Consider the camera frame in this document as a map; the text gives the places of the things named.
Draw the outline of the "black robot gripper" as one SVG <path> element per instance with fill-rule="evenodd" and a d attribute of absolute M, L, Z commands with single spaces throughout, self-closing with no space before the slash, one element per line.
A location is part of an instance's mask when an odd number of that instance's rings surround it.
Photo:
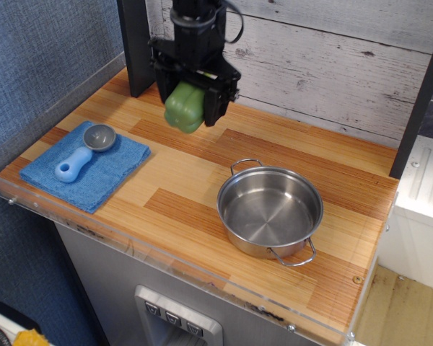
<path fill-rule="evenodd" d="M 226 38 L 227 10 L 240 10 L 230 1 L 174 1 L 170 19 L 174 38 L 152 38 L 154 67 L 159 95 L 163 103 L 180 81 L 204 89 L 204 123 L 214 126 L 224 116 L 230 101 L 238 96 L 241 73 L 223 57 L 226 44 L 240 38 Z"/>

